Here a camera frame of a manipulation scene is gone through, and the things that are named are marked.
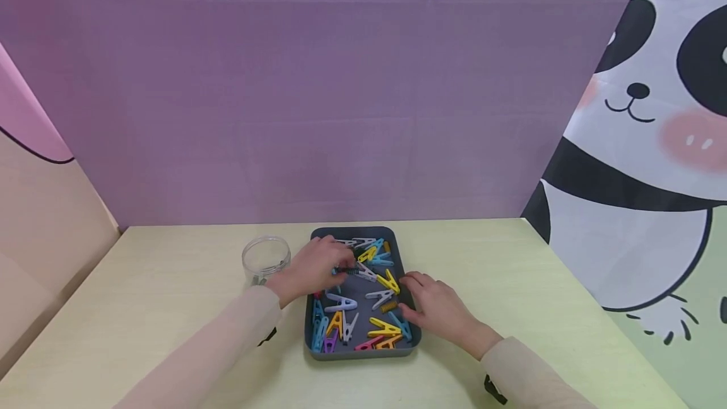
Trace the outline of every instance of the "panda nose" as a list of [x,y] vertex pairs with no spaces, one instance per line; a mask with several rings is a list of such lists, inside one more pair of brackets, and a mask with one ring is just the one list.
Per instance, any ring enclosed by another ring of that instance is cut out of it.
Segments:
[[626,93],[628,93],[630,97],[642,100],[649,96],[651,90],[646,84],[633,83],[626,88]]

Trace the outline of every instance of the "yellow clothespin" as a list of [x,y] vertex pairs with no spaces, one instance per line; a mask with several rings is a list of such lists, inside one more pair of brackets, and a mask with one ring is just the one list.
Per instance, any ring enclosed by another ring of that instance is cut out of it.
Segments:
[[341,313],[340,311],[336,311],[336,314],[333,315],[333,320],[328,324],[326,336],[329,336],[334,328],[338,328],[338,337],[343,340],[343,314]]
[[381,319],[377,319],[376,317],[370,317],[369,322],[374,324],[374,326],[377,326],[381,329],[375,329],[374,331],[370,331],[368,333],[369,338],[373,338],[375,336],[383,335],[383,336],[397,336],[401,334],[401,328],[392,326],[392,324],[385,323]]
[[370,247],[368,250],[364,251],[362,255],[358,257],[358,262],[364,262],[364,261],[371,261],[374,256],[376,256],[376,252],[379,250],[378,247]]
[[379,281],[379,283],[384,285],[384,287],[393,290],[396,295],[399,295],[399,293],[401,292],[401,289],[399,289],[399,285],[396,283],[396,280],[394,280],[394,276],[388,269],[386,270],[386,279],[384,279],[384,277],[381,275],[377,275],[376,279]]
[[403,335],[392,336],[391,338],[384,340],[380,343],[376,343],[374,347],[378,350],[395,350],[396,346],[394,343],[403,338]]

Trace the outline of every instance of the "clear plastic jar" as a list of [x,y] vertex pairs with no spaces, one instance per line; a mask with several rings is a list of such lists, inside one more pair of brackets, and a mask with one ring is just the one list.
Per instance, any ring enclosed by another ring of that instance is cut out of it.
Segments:
[[264,285],[271,275],[290,264],[290,247],[282,237],[264,235],[248,243],[242,251],[247,286]]

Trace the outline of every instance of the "gray tray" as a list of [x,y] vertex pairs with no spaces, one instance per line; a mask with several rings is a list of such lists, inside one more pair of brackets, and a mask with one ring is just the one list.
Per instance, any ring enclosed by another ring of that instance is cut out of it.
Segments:
[[[394,265],[390,267],[386,266],[369,266],[369,269],[380,275],[386,275],[386,269],[391,271],[394,278],[398,281],[405,274],[405,269],[401,265],[401,255],[399,254],[398,246],[396,245],[396,236],[394,232],[387,227],[324,227],[317,228],[310,235],[313,237],[325,237],[332,235],[340,240],[350,240],[354,237],[368,237],[368,238],[383,238],[389,242],[391,246],[391,260]],[[393,300],[403,302],[413,308],[413,299],[410,291],[405,286],[399,285],[401,293],[394,295]],[[353,348],[361,343],[369,341],[367,333],[373,329],[378,329],[369,322],[370,317],[376,317],[382,321],[393,324],[388,314],[382,314],[381,309],[372,310],[373,305],[377,302],[376,300],[366,299],[364,295],[369,292],[378,290],[385,290],[380,283],[372,283],[370,281],[359,278],[358,276],[349,276],[345,283],[341,286],[341,295],[358,302],[358,307],[346,312],[346,320],[350,323],[353,317],[358,313],[358,320],[353,328],[353,334],[351,341],[348,345],[344,346],[340,340],[336,341],[334,352],[314,352],[310,348],[312,341],[312,310],[314,309],[314,296],[308,295],[306,309],[305,309],[305,348],[310,355],[316,360],[348,360],[348,359],[365,359],[365,358],[376,358],[376,357],[405,357],[410,355],[411,352],[419,345],[422,340],[422,331],[414,324],[410,323],[411,326],[411,342],[407,341],[406,338],[402,338],[396,343],[396,348],[392,350],[367,350],[367,351],[354,351]],[[329,307],[335,305],[335,302],[329,300],[324,294],[321,294],[322,306]],[[401,317],[401,309],[394,309],[393,313],[399,319]],[[332,319],[334,313],[326,313],[326,315]]]

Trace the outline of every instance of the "beige sleeve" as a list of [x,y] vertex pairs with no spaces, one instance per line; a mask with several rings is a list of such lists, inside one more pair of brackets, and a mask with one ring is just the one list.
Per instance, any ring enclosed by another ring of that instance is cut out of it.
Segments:
[[197,408],[215,381],[272,332],[278,296],[264,286],[245,290],[216,318],[140,380],[115,409]]
[[510,337],[480,361],[497,390],[520,409],[594,409],[525,344]]

